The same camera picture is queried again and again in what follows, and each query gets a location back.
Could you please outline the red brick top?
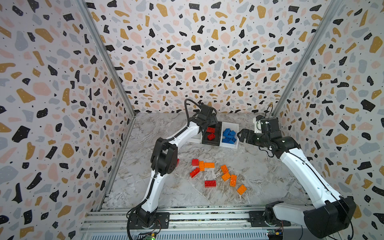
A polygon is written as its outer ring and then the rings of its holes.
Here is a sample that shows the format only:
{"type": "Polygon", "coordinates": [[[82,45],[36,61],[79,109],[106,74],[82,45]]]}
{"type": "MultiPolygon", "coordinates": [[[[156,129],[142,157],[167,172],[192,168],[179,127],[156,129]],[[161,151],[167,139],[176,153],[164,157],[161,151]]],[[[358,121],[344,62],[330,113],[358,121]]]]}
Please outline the red brick top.
{"type": "Polygon", "coordinates": [[[215,131],[216,131],[216,129],[215,129],[215,128],[212,128],[212,127],[208,127],[208,128],[207,128],[207,133],[211,133],[211,134],[214,134],[214,133],[215,133],[215,131]]]}

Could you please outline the blue long brick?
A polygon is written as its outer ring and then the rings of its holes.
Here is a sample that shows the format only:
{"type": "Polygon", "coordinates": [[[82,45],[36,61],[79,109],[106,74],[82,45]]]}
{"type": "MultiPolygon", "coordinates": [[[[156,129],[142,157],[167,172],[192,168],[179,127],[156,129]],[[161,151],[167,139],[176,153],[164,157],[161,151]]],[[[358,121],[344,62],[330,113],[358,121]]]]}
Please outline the blue long brick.
{"type": "Polygon", "coordinates": [[[223,132],[223,136],[224,137],[229,137],[230,134],[231,134],[231,129],[229,129],[229,128],[225,129],[224,132],[223,132]]]}
{"type": "Polygon", "coordinates": [[[232,138],[223,138],[223,139],[222,139],[222,142],[223,142],[223,143],[226,143],[226,144],[233,144],[233,143],[232,143],[232,138]]]}

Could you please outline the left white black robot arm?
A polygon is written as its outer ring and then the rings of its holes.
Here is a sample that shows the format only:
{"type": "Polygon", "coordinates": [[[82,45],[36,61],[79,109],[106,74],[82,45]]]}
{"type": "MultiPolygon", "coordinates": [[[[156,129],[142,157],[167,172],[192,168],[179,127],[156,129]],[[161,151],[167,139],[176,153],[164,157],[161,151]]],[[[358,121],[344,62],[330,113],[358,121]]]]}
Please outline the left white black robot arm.
{"type": "Polygon", "coordinates": [[[151,156],[151,179],[141,203],[133,210],[134,213],[142,217],[153,216],[159,206],[159,199],[165,180],[178,165],[178,150],[189,139],[204,134],[208,127],[218,123],[217,110],[203,103],[196,103],[191,99],[185,100],[198,106],[199,111],[190,116],[186,113],[187,123],[175,134],[163,139],[158,138],[151,156]]]}

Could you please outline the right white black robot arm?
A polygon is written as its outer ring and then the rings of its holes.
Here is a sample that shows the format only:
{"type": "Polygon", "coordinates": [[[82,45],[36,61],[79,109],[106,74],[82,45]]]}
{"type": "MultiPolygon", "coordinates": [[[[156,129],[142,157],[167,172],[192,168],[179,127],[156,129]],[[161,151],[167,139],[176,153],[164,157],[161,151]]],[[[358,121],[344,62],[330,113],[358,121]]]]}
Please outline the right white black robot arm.
{"type": "Polygon", "coordinates": [[[283,201],[267,204],[266,224],[273,226],[282,221],[298,224],[319,239],[353,226],[352,217],[357,208],[354,200],[344,198],[327,183],[292,137],[282,137],[281,132],[255,133],[249,129],[242,129],[237,136],[242,143],[271,151],[291,170],[311,200],[310,206],[294,206],[283,201]]]}

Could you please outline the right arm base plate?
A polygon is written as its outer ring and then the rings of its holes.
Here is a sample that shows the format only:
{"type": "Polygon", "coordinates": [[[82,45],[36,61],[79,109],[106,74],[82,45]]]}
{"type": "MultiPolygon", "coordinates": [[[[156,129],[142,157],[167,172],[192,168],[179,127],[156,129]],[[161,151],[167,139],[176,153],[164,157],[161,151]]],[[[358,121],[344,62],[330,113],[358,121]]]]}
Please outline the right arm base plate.
{"type": "Polygon", "coordinates": [[[277,219],[267,220],[265,211],[249,211],[248,222],[251,227],[290,227],[292,224],[288,221],[280,221],[277,219]]]}

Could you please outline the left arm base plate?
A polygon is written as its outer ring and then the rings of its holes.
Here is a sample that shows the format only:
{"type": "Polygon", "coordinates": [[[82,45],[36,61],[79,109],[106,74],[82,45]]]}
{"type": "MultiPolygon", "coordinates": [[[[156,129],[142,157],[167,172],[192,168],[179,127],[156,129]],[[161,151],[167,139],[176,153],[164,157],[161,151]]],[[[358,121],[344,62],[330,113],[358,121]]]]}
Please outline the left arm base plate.
{"type": "Polygon", "coordinates": [[[144,230],[161,228],[168,229],[170,223],[170,213],[133,213],[131,215],[130,223],[128,227],[130,230],[144,230]]]}

